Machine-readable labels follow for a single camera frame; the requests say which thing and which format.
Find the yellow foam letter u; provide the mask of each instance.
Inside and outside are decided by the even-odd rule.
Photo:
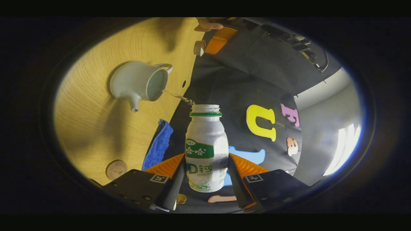
[[[259,127],[256,123],[257,116],[262,117],[264,119],[269,120],[272,124],[275,123],[275,115],[272,109],[265,109],[258,105],[251,105],[247,108],[247,125],[250,131],[257,136],[263,136],[267,138],[271,138],[274,142],[277,137],[277,132],[275,128],[271,130]]]

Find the human hand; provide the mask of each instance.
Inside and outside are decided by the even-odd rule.
[[[210,19],[222,19],[224,17],[211,17],[211,18],[207,18],[207,17],[196,17],[196,19],[199,21],[199,25],[194,28],[195,31],[204,31],[204,32],[208,32],[210,30],[216,29],[222,29],[224,26],[221,25],[220,23],[211,23]]]

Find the green bottle cap ring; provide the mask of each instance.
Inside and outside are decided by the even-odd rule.
[[[221,112],[190,112],[190,116],[222,116]]]

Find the pink foam letter e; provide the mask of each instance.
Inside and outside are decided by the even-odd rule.
[[[290,122],[295,122],[295,126],[299,127],[300,126],[300,120],[298,119],[298,112],[297,109],[291,109],[288,108],[286,106],[284,106],[284,104],[281,104],[281,112],[283,114],[283,116],[289,115],[289,117],[287,117],[287,119]]]

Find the gold coin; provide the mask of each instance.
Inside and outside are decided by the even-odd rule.
[[[184,204],[187,200],[187,197],[184,194],[177,195],[177,204]]]

